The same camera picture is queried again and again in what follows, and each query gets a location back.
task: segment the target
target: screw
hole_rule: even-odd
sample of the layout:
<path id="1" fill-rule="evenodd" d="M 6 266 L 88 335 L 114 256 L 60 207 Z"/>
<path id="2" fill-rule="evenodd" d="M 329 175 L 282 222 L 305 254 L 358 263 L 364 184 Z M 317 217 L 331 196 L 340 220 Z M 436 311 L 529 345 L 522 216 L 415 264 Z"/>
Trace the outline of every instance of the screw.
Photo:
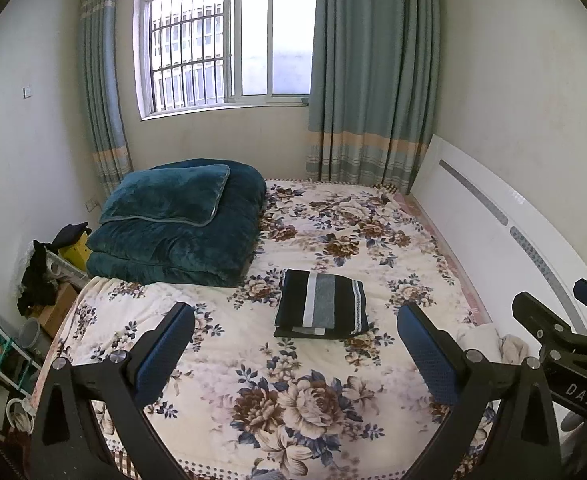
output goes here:
<path id="1" fill-rule="evenodd" d="M 52 363 L 52 368 L 54 370 L 60 370 L 60 368 L 64 367 L 65 364 L 67 364 L 67 359 L 64 357 L 59 357 Z"/>
<path id="2" fill-rule="evenodd" d="M 124 361 L 127 357 L 127 351 L 123 350 L 122 348 L 120 350 L 114 350 L 113 352 L 111 352 L 109 354 L 109 360 L 112 363 L 121 363 L 122 361 Z"/>
<path id="3" fill-rule="evenodd" d="M 535 357 L 528 357 L 526 363 L 527 366 L 531 368 L 531 370 L 537 370 L 540 368 L 540 361 L 538 361 L 538 359 Z"/>
<path id="4" fill-rule="evenodd" d="M 467 350 L 467 353 L 465 355 L 467 359 L 472 363 L 479 363 L 480 361 L 482 361 L 483 358 L 481 352 L 473 348 L 471 350 Z"/>

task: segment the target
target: window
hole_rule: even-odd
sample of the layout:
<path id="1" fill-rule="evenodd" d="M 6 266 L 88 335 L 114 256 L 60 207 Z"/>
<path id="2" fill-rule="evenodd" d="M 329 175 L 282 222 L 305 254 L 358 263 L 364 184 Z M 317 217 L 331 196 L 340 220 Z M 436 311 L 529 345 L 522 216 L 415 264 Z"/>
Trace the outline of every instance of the window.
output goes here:
<path id="1" fill-rule="evenodd" d="M 315 0 L 141 0 L 149 114 L 226 103 L 302 103 Z"/>

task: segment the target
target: folded towel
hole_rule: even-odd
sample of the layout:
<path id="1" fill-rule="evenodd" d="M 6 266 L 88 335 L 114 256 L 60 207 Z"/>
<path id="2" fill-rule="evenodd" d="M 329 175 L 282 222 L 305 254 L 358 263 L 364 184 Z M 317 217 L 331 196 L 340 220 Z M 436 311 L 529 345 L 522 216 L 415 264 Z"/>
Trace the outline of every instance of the folded towel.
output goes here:
<path id="1" fill-rule="evenodd" d="M 341 339 L 367 332 L 363 283 L 286 269 L 275 324 L 275 337 Z"/>

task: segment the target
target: window sill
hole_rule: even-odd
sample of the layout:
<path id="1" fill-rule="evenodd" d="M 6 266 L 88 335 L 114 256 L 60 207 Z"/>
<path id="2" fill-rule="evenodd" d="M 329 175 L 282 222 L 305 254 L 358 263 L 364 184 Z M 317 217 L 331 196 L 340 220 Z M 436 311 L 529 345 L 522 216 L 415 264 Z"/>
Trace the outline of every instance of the window sill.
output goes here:
<path id="1" fill-rule="evenodd" d="M 201 108 L 186 108 L 183 110 L 171 110 L 168 112 L 155 112 L 152 114 L 149 114 L 147 117 L 143 117 L 140 120 L 141 121 L 149 121 L 152 119 L 160 119 L 160 118 L 164 118 L 164 117 L 173 117 L 173 116 L 177 116 L 177 115 L 184 115 L 184 114 L 196 114 L 199 112 L 210 112 L 213 110 L 232 110 L 234 108 L 270 108 L 270 107 L 297 107 L 297 108 L 301 108 L 301 107 L 308 107 L 308 104 L 304 104 L 304 103 L 293 103 L 293 102 L 275 102 L 275 103 L 225 103 L 222 105 L 212 105 L 212 106 L 207 106 L 207 107 L 201 107 Z"/>

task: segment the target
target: folded teal comforter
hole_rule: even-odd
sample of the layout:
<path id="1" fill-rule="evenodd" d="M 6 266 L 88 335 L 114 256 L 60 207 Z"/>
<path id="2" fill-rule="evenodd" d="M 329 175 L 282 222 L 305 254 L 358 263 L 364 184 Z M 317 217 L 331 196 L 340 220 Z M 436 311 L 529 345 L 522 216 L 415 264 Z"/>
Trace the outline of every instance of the folded teal comforter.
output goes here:
<path id="1" fill-rule="evenodd" d="M 130 218 L 109 221 L 89 238 L 93 276 L 142 283 L 235 286 L 258 238 L 266 185 L 257 170 L 232 160 L 195 158 L 158 166 L 230 168 L 215 216 L 204 226 Z"/>

